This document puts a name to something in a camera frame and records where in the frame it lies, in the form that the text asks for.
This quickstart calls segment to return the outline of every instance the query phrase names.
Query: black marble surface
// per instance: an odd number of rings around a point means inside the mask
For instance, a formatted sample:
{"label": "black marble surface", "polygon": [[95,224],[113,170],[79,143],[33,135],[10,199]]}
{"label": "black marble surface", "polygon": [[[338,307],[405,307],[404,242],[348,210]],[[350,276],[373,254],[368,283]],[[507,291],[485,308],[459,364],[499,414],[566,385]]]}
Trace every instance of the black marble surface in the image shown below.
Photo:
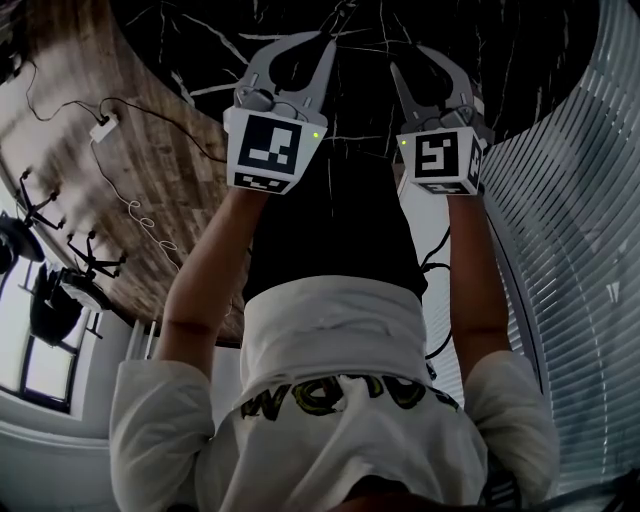
{"label": "black marble surface", "polygon": [[[533,126],[569,94],[595,44],[597,0],[111,0],[125,37],[168,87],[222,120],[254,53],[282,35],[322,30],[338,45],[323,114],[337,149],[397,156],[404,123],[389,72],[396,61],[423,104],[449,94],[413,46],[456,61],[484,96],[496,142]],[[308,82],[317,40],[280,59],[272,79],[289,90]]]}

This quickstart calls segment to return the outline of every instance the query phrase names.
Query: window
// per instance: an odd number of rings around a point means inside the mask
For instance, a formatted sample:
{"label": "window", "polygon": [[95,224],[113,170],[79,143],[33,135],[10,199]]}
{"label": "window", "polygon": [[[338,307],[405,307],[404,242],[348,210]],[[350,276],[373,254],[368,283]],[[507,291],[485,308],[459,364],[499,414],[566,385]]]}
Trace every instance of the window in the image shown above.
{"label": "window", "polygon": [[83,310],[73,331],[57,347],[32,336],[31,290],[39,266],[20,258],[0,299],[0,391],[68,413],[84,332],[89,317],[97,315]]}

